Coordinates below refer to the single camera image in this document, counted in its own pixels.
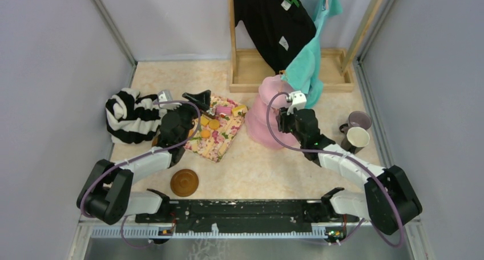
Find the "white wall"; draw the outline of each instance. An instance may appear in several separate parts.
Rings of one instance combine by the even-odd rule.
[[[301,0],[312,15],[318,0]],[[344,12],[328,21],[323,47],[351,44],[370,0],[340,0]],[[227,0],[103,0],[135,59],[229,58]],[[237,47],[254,48],[241,22]]]
[[[0,259],[65,259],[131,66],[90,0],[0,0]]]
[[[482,259],[482,0],[397,0],[364,61],[437,259]]]

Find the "floral placemat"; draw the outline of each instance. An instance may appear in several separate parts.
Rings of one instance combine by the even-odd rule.
[[[226,97],[212,95],[211,107],[216,107],[218,105],[235,108],[242,104]],[[217,130],[212,130],[208,125],[200,125],[201,130],[196,133],[195,137],[186,143],[185,149],[214,162],[219,162],[227,152],[240,127],[244,124],[245,115],[216,115],[215,119],[219,121],[220,127]],[[195,120],[193,131],[195,131],[196,126],[197,120]],[[202,138],[202,130],[210,131],[210,137],[207,139]]]

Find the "gray floor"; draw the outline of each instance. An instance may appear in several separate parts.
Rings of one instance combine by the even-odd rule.
[[[398,242],[398,236],[390,238]],[[131,240],[143,245],[146,241]],[[295,239],[174,239],[159,246],[137,250],[119,239],[92,239],[86,259],[413,259],[407,246],[393,249],[380,240],[372,227],[362,227],[347,243],[321,246]]]

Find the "black shirt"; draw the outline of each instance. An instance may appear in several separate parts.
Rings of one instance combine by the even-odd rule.
[[[233,0],[235,25],[244,22],[260,55],[276,73],[286,69],[316,34],[314,22],[302,3],[298,0],[297,7],[290,2]]]

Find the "wooden clothes rack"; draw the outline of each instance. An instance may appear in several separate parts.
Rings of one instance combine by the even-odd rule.
[[[324,82],[323,92],[353,91],[354,77],[351,64],[382,2],[383,0],[370,1],[348,51],[345,48],[321,49],[319,77]],[[233,0],[228,0],[228,8],[232,44],[229,90],[235,93],[258,92],[262,80],[267,76],[273,76],[274,70],[266,64],[256,49],[237,49]]]

